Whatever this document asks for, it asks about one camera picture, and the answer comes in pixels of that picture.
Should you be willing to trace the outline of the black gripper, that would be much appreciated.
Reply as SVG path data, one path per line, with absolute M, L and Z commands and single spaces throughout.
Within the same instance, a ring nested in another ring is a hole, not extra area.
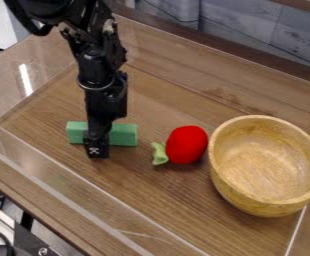
M 128 75 L 116 71 L 104 82 L 77 77 L 84 90 L 88 131 L 82 133 L 82 145 L 89 158 L 109 157 L 108 132 L 112 122 L 127 116 Z

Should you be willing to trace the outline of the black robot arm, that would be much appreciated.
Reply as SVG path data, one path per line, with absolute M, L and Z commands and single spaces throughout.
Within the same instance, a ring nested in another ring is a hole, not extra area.
M 25 30 L 45 36 L 57 29 L 77 63 L 84 91 L 86 130 L 82 144 L 90 158 L 109 156 L 113 121 L 127 116 L 127 61 L 117 23 L 104 0 L 4 0 Z

